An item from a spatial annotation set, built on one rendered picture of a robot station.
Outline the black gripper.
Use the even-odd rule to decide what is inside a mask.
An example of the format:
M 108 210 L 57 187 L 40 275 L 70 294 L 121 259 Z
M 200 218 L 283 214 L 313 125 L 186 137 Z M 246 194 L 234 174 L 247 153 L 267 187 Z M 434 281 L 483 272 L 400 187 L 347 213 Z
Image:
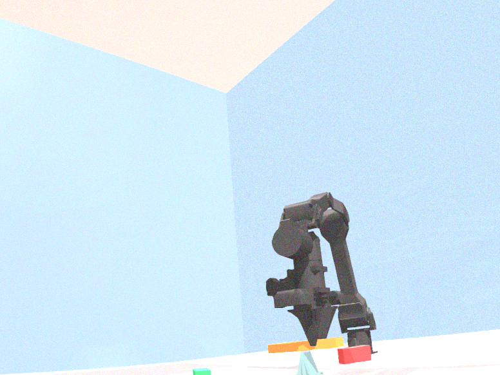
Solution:
M 326 339 L 338 306 L 345 304 L 345 294 L 330 291 L 326 287 L 324 273 L 328 272 L 321 260 L 299 262 L 290 270 L 295 276 L 296 289 L 278 291 L 273 297 L 274 308 L 285 308 L 296 316 L 309 341 L 316 346 L 317 340 Z

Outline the mint green rectangular block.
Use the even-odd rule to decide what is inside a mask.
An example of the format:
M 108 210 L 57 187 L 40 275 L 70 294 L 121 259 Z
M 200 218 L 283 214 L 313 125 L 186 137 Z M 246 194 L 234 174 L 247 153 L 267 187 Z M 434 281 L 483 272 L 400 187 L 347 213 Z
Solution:
M 208 368 L 203 368 L 203 369 L 192 369 L 193 375 L 211 375 L 211 370 Z

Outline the red rectangular block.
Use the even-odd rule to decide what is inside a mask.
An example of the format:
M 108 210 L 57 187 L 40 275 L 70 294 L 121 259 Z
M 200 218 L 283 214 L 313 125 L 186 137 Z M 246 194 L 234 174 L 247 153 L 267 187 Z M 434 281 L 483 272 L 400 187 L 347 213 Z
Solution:
M 341 364 L 371 361 L 370 345 L 339 348 L 338 359 Z

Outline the yellow-orange bar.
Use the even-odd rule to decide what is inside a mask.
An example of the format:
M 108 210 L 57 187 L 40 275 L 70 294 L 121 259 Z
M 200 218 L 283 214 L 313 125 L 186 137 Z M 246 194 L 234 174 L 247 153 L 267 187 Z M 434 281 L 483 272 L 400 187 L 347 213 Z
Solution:
M 343 346 L 343 337 L 327 338 L 317 340 L 316 346 L 310 346 L 309 341 L 298 341 L 292 343 L 279 343 L 268 345 L 269 353 L 312 351 L 316 349 L 330 349 Z

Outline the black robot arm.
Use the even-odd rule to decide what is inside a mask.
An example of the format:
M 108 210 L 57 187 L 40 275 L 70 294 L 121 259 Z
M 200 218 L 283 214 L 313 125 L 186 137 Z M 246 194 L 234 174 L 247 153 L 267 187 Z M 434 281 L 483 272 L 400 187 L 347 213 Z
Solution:
M 331 209 L 329 209 L 331 207 Z M 345 304 L 338 306 L 338 321 L 341 333 L 347 333 L 349 347 L 370 345 L 373 351 L 371 330 L 376 330 L 374 315 L 367 307 L 366 299 L 358 292 L 352 262 L 347 247 L 349 213 L 343 202 L 333 198 L 330 192 L 313 195 L 309 200 L 284 207 L 280 224 L 272 239 L 273 249 L 281 256 L 293 260 L 293 265 L 306 261 L 322 261 L 320 238 L 314 228 L 328 241 L 340 291 L 345 294 Z M 266 280 L 268 296 L 274 297 L 278 291 L 296 289 L 295 276 L 287 269 L 285 278 Z M 369 322 L 368 322 L 369 321 Z M 368 328 L 352 329 L 352 327 Z

